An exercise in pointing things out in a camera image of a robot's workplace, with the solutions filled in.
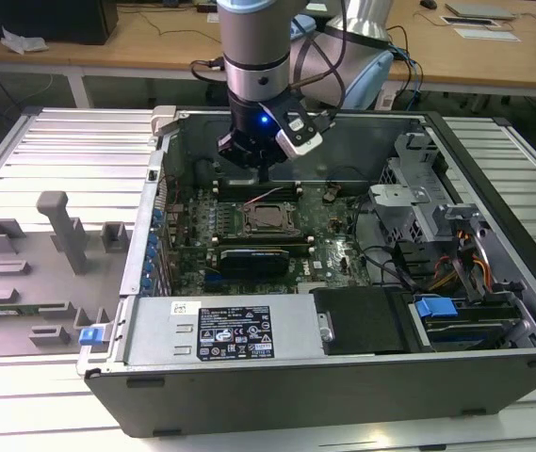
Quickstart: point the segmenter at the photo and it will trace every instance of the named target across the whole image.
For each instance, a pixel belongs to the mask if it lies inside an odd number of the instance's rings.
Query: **blue plastic clip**
[[[456,317],[458,311],[452,299],[447,297],[424,297],[417,301],[416,310],[421,317]]]
[[[84,328],[79,333],[80,346],[101,346],[102,336],[105,334],[105,329],[102,327]]]

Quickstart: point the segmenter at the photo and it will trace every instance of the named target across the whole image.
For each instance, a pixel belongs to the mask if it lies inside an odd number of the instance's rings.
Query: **power supply label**
[[[201,361],[274,357],[269,306],[201,308],[198,332]]]

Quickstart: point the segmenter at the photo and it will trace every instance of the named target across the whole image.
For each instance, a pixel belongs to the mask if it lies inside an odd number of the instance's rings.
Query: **computer case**
[[[115,0],[0,0],[2,26],[25,37],[104,44],[118,21]]]

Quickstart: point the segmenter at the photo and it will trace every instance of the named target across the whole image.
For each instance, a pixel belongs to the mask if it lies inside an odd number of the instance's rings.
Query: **metal workbench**
[[[155,147],[150,117],[150,111],[70,109],[22,117],[0,145],[0,218],[16,218],[25,232],[49,231],[35,202],[54,189],[69,193],[69,213],[86,229],[107,220],[131,229]],[[536,240],[536,152],[492,120],[447,123]],[[449,177],[471,202],[452,170]],[[74,355],[0,359],[0,450],[338,452],[446,444],[447,450],[536,451],[536,391],[493,416],[136,440],[89,392],[75,361]]]

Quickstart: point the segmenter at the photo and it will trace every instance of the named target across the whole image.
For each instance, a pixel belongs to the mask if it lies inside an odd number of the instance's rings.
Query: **robotic arm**
[[[308,0],[218,0],[232,127],[219,154],[242,168],[268,168],[322,143],[328,118],[310,118],[289,88],[290,24]]]
[[[332,105],[333,98],[348,96],[352,106],[365,108],[389,72],[393,56],[385,23],[392,0],[346,3],[326,32],[313,37],[313,46],[302,40],[291,48],[291,20],[308,0],[218,0],[232,110],[232,126],[218,142],[219,154],[241,168],[257,169],[260,182],[268,179],[272,165],[319,146],[321,134],[333,126],[326,112],[307,114],[291,92],[291,75],[308,73],[303,80],[309,83],[297,85],[303,95]],[[296,62],[294,73],[291,61]]]

